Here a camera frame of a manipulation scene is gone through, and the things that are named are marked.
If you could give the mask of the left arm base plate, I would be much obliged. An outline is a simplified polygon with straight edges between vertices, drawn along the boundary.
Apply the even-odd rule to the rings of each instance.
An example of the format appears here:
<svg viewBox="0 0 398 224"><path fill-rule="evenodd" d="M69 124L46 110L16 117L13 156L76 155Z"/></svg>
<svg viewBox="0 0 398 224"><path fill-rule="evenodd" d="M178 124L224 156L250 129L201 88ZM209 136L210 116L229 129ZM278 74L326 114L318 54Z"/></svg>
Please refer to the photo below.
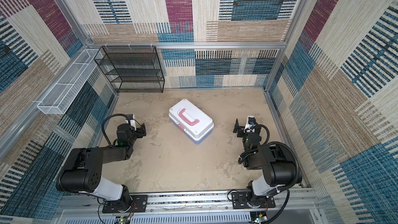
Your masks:
<svg viewBox="0 0 398 224"><path fill-rule="evenodd" d="M146 211L148 195L132 195L127 200L106 201L102 214L143 213Z"/></svg>

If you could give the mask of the aluminium front rail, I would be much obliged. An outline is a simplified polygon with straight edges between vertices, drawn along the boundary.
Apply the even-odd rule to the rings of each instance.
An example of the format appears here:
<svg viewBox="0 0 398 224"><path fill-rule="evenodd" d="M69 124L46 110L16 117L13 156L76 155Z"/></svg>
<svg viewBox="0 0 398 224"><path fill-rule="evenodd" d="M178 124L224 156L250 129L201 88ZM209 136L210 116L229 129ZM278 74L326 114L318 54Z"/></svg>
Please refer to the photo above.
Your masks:
<svg viewBox="0 0 398 224"><path fill-rule="evenodd" d="M215 191L178 191L178 192L140 192L131 196L146 196L144 201L137 203L145 207L146 213L161 214L176 211L231 211L236 206L243 205L246 193L243 189L229 192ZM75 195L64 196L55 217L62 215L95 214L100 201L95 197ZM319 201L312 188L291 188L286 209L312 209L319 207Z"/></svg>

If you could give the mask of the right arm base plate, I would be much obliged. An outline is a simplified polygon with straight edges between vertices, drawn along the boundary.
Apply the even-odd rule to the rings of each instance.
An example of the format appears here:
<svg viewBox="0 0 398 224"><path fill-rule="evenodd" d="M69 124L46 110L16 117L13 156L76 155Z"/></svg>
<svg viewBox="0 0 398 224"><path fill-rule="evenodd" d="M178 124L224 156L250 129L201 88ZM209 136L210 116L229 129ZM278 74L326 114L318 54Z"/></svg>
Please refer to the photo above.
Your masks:
<svg viewBox="0 0 398 224"><path fill-rule="evenodd" d="M249 195L246 192L233 191L228 193L228 199L232 201L234 209L258 209L258 208L275 208L275 201L267 197L259 197Z"/></svg>

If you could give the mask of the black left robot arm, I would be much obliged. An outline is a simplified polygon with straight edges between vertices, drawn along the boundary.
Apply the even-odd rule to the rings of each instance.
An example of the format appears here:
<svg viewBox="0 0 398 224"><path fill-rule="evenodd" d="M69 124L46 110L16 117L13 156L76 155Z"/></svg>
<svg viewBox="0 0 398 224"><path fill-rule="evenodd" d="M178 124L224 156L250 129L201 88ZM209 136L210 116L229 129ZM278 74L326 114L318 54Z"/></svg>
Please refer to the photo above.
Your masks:
<svg viewBox="0 0 398 224"><path fill-rule="evenodd" d="M113 117L124 117L125 123L117 127L117 138L111 142L105 131L105 123ZM102 168L107 163L129 160L136 140L147 135L146 126L140 124L133 114L113 114L103 120L101 132L108 145L72 149L56 180L56 189L102 199L104 214L132 213L138 206L128 187L103 177Z"/></svg>

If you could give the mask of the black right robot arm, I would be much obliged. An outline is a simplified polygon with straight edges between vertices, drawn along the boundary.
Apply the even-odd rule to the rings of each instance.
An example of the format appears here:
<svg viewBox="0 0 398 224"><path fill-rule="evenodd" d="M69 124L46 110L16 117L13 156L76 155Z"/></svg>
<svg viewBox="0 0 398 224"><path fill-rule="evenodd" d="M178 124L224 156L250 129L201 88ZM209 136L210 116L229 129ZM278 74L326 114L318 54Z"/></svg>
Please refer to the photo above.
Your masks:
<svg viewBox="0 0 398 224"><path fill-rule="evenodd" d="M268 127L257 123L255 117L249 116L245 125L236 120L233 133L242 139L244 148L238 156L238 164L247 170L262 172L246 187L247 207L264 207L274 196L301 182L296 154L284 143L271 142Z"/></svg>

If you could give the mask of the white and blue toolbox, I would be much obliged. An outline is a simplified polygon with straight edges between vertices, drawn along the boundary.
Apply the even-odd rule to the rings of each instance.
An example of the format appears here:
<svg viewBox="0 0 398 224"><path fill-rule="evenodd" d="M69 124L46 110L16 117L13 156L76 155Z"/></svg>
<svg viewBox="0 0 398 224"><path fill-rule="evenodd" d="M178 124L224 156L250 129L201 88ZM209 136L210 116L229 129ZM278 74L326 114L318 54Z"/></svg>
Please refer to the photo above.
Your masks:
<svg viewBox="0 0 398 224"><path fill-rule="evenodd" d="M172 106L169 117L195 144L202 143L215 126L213 119L188 99L182 99Z"/></svg>

